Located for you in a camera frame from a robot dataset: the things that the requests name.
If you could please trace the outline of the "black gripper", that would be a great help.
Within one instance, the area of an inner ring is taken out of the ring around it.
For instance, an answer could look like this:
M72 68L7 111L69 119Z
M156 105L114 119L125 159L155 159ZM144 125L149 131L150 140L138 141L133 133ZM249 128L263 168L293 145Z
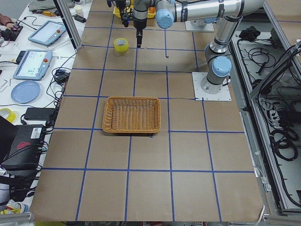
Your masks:
M147 24L148 15L148 1L147 0L134 0L134 27L136 30L136 44L137 48L141 48L143 40L143 29Z

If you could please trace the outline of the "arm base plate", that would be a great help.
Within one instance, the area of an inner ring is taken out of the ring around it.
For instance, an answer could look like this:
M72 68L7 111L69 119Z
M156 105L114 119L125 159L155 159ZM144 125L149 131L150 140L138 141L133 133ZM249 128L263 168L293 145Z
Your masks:
M191 20L185 22L185 28L188 32L208 32L213 33L214 27L212 23L205 23L204 20Z
M213 85L207 80L207 72L193 72L192 80L197 101L231 101L226 79L222 84Z

